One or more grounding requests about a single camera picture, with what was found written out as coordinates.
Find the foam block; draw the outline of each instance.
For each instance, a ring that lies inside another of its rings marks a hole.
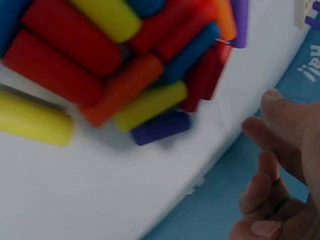
[[[73,133],[70,116],[0,90],[0,131],[66,146]]]
[[[207,84],[205,93],[202,97],[204,100],[210,101],[215,93],[220,76],[228,62],[233,47],[229,44],[218,42],[215,46],[216,64],[214,65],[214,73],[211,81]]]
[[[5,54],[32,0],[0,0],[0,58]]]
[[[194,13],[179,25],[168,37],[156,47],[156,52],[164,62],[171,61],[193,38],[217,15],[211,1],[207,1],[198,7]]]
[[[65,0],[36,0],[22,23],[98,77],[122,61],[118,46]]]
[[[218,26],[209,23],[172,61],[165,65],[164,77],[172,84],[183,77],[185,72],[219,37]]]
[[[237,37],[231,41],[231,45],[244,49],[247,46],[249,0],[231,0],[231,4],[237,28]]]
[[[136,127],[130,134],[137,145],[143,146],[188,131],[191,126],[191,119],[185,112],[168,112]]]
[[[126,0],[126,2],[142,18],[151,17],[165,6],[165,0]]]
[[[136,98],[163,72],[162,62],[154,54],[148,53],[137,57],[108,80],[104,97],[97,105],[81,107],[80,111],[94,127],[100,127],[125,104]]]
[[[230,0],[211,0],[218,12],[216,23],[218,24],[221,36],[224,41],[231,41],[237,37],[237,27],[232,12]]]
[[[206,0],[167,0],[162,11],[143,20],[141,31],[129,41],[129,46],[138,54],[149,52],[162,38],[187,20],[204,1]]]
[[[217,51],[210,48],[194,65],[185,81],[188,88],[188,97],[179,104],[183,111],[188,113],[197,111],[200,100],[206,93],[207,87],[212,83],[219,63]]]
[[[115,43],[131,39],[141,28],[141,19],[124,0],[69,0]]]
[[[96,104],[104,93],[98,78],[25,29],[19,31],[2,63],[81,106]]]
[[[113,120],[122,132],[127,133],[180,103],[187,94],[187,87],[182,81],[148,89],[115,114]]]

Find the finger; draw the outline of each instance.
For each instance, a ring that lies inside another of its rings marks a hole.
[[[292,176],[306,184],[301,152],[274,135],[260,117],[250,117],[242,123],[243,132],[259,147],[275,152],[281,166]]]
[[[239,208],[243,216],[264,219],[269,215],[267,199],[271,184],[270,177],[263,172],[258,172],[253,176],[239,201]]]
[[[269,150],[262,151],[259,154],[258,171],[267,174],[272,187],[268,196],[268,206],[271,214],[275,214],[290,198],[287,186],[280,178],[279,162],[277,155]]]
[[[320,116],[312,120],[303,137],[303,171],[313,202],[320,213]]]
[[[244,218],[233,225],[229,240],[279,240],[283,226],[277,221]]]
[[[311,104],[292,102],[283,98],[276,89],[267,91],[261,100],[261,112],[267,127],[297,149],[302,147],[303,135],[313,111]]]
[[[302,166],[306,183],[320,210],[320,103],[297,104],[270,90],[261,101],[264,120],[280,138],[303,150]]]

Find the blue foam cylinder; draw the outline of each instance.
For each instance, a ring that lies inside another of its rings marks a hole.
[[[0,0],[0,57],[2,57],[20,26],[20,19],[33,0]]]
[[[141,18],[151,17],[165,6],[165,0],[126,0],[126,2]]]
[[[136,127],[130,134],[136,144],[143,146],[185,132],[191,127],[191,119],[184,111],[168,112]]]
[[[164,77],[169,84],[174,84],[219,38],[218,26],[209,23],[172,61],[165,66]]]

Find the hand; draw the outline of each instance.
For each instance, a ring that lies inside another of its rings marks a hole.
[[[242,124],[263,151],[229,240],[320,240],[320,103],[297,104],[272,89],[262,97],[261,111],[263,119]],[[308,187],[307,203],[290,196],[280,165]]]

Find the fingernail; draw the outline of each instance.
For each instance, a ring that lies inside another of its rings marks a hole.
[[[278,90],[273,88],[273,89],[269,89],[268,91],[266,91],[264,97],[274,99],[274,98],[282,98],[282,95]]]
[[[251,232],[257,237],[269,239],[281,227],[281,225],[282,223],[279,221],[256,221],[251,226]]]

